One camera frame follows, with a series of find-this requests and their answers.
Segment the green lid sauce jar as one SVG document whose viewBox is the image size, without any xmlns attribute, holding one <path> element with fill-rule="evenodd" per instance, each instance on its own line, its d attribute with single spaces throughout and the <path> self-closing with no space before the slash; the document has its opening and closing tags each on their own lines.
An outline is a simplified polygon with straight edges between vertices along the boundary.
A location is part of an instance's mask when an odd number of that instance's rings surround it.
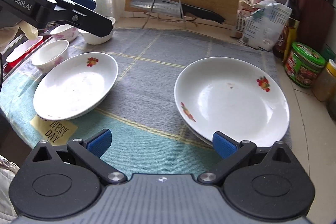
<svg viewBox="0 0 336 224">
<path fill-rule="evenodd" d="M 310 88 L 326 65 L 326 60 L 303 43 L 293 42 L 284 64 L 287 76 L 297 85 Z"/>
</svg>

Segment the small white floral bowl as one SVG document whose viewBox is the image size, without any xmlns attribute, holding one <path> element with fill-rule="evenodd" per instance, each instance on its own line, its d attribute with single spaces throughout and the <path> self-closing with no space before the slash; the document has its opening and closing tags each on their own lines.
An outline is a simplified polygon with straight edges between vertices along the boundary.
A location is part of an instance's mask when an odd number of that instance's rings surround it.
<svg viewBox="0 0 336 224">
<path fill-rule="evenodd" d="M 50 35 L 55 40 L 68 40 L 69 42 L 72 42 L 75 40 L 79 35 L 79 30 L 76 27 L 73 27 L 69 24 L 60 25 L 54 28 Z"/>
</svg>

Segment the dark red knife block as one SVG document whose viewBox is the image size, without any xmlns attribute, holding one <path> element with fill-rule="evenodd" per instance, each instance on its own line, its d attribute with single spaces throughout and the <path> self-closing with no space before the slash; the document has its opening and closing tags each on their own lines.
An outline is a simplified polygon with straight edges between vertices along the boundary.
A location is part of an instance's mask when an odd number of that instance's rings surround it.
<svg viewBox="0 0 336 224">
<path fill-rule="evenodd" d="M 299 0 L 298 41 L 320 51 L 334 19 L 334 0 Z"/>
</svg>

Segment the red white package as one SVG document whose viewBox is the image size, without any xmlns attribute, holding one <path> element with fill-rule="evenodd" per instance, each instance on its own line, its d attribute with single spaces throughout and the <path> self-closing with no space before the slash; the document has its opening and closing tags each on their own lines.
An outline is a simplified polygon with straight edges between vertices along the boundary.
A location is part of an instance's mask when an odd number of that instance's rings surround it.
<svg viewBox="0 0 336 224">
<path fill-rule="evenodd" d="M 238 10 L 237 21 L 235 27 L 235 35 L 241 36 L 245 30 L 246 19 L 251 16 L 252 12 L 254 12 L 254 8 L 241 8 Z"/>
</svg>

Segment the white bowl pink flowers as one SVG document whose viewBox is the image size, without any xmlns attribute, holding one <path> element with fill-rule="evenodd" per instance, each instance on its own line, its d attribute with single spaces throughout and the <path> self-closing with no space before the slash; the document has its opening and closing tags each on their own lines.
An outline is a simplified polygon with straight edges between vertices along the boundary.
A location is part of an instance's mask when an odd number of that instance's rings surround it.
<svg viewBox="0 0 336 224">
<path fill-rule="evenodd" d="M 69 58 L 68 40 L 55 40 L 37 50 L 31 56 L 33 66 L 43 74 L 49 73 L 54 67 Z"/>
</svg>

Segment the dark soy sauce bottle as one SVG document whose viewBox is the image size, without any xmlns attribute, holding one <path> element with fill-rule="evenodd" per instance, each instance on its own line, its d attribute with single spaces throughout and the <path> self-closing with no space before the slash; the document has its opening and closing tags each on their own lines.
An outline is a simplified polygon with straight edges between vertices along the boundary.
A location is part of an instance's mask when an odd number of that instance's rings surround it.
<svg viewBox="0 0 336 224">
<path fill-rule="evenodd" d="M 285 27 L 278 38 L 277 43 L 273 47 L 273 53 L 279 59 L 284 59 L 286 46 L 288 44 L 288 36 L 291 30 L 297 30 L 299 25 L 299 0 L 287 0 L 286 6 L 291 8 L 291 14 L 286 21 Z"/>
</svg>

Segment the plain white bowl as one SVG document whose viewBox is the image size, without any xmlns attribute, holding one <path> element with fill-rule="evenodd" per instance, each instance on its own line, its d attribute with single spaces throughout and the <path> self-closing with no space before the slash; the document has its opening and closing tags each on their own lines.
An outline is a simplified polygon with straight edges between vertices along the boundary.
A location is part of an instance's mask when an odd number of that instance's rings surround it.
<svg viewBox="0 0 336 224">
<path fill-rule="evenodd" d="M 80 34 L 84 38 L 84 42 L 90 45 L 104 44 L 112 38 L 114 31 L 114 24 L 116 19 L 114 17 L 106 17 L 99 15 L 98 18 L 94 18 L 90 21 L 90 30 L 94 30 L 95 33 L 98 31 L 99 34 L 105 34 L 105 36 L 96 36 L 90 32 L 79 29 Z"/>
</svg>

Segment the white blue plastic bag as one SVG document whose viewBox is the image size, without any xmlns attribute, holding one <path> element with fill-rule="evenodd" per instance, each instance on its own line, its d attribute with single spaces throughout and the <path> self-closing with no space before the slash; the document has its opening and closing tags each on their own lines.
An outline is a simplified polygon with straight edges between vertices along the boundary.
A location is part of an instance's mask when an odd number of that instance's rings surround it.
<svg viewBox="0 0 336 224">
<path fill-rule="evenodd" d="M 273 0 L 255 5 L 257 10 L 245 19 L 239 42 L 257 50 L 270 51 L 278 41 L 292 9 Z"/>
</svg>

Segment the beige jacket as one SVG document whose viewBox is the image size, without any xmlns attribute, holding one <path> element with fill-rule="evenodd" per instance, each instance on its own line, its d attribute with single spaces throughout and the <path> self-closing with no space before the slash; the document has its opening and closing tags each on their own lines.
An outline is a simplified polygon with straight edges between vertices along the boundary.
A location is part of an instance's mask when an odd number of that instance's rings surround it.
<svg viewBox="0 0 336 224">
<path fill-rule="evenodd" d="M 8 161 L 2 155 L 0 156 L 0 223 L 12 223 L 17 217 L 17 213 L 9 198 L 9 187 L 19 167 Z"/>
</svg>

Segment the yellow lid spice jar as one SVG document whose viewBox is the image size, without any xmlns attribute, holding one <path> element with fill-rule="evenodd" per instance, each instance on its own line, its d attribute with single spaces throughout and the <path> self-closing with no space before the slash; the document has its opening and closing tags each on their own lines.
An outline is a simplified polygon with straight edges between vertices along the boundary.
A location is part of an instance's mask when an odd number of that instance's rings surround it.
<svg viewBox="0 0 336 224">
<path fill-rule="evenodd" d="M 326 67 L 319 74 L 312 86 L 312 93 L 320 102 L 326 102 L 335 93 L 335 74 L 336 66 L 332 59 L 326 64 Z"/>
</svg>

